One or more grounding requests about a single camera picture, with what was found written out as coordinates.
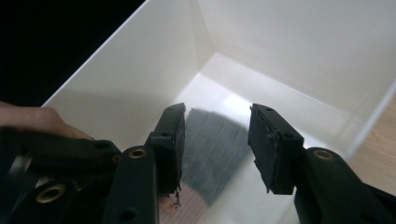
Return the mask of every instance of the white surface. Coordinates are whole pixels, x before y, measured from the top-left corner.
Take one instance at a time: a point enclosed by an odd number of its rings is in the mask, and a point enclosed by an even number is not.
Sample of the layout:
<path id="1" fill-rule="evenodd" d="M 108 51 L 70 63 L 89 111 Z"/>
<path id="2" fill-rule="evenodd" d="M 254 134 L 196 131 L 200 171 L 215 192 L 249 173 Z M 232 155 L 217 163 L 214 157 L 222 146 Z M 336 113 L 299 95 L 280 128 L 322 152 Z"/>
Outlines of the white surface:
<path id="1" fill-rule="evenodd" d="M 348 156 L 396 90 L 395 12 L 394 1 L 149 0 L 46 105 L 125 149 L 173 103 L 248 126 L 254 102 L 306 147 Z M 248 161 L 202 222 L 296 221 L 291 197 L 264 191 Z"/>

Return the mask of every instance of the wooden floor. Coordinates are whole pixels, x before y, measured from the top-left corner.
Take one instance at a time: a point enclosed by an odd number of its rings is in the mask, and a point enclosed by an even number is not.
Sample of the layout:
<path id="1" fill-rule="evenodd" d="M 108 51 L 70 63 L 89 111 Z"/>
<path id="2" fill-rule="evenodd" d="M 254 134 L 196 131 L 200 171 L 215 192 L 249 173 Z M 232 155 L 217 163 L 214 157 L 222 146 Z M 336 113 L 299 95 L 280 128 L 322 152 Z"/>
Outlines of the wooden floor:
<path id="1" fill-rule="evenodd" d="M 395 96 L 349 165 L 364 183 L 396 195 Z"/>

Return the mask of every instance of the finger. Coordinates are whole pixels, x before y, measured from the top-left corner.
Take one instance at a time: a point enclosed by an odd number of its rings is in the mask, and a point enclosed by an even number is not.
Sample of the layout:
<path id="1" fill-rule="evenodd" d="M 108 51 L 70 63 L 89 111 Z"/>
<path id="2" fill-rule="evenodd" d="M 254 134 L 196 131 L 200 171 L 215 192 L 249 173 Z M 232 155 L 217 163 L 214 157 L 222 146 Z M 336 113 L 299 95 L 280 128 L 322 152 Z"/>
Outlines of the finger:
<path id="1" fill-rule="evenodd" d="M 69 135 L 70 138 L 77 138 L 77 139 L 88 139 L 88 140 L 94 140 L 94 138 L 92 138 L 91 136 L 89 136 L 88 134 L 84 133 L 82 130 L 77 129 L 73 126 L 70 126 L 68 124 L 64 124 L 67 126 L 67 130 L 69 130 Z"/>
<path id="2" fill-rule="evenodd" d="M 0 126 L 92 140 L 84 132 L 66 124 L 56 110 L 48 107 L 0 107 Z"/>
<path id="3" fill-rule="evenodd" d="M 6 102 L 0 101 L 0 107 L 10 107 L 10 106 L 15 106 L 15 105 L 11 105 Z"/>

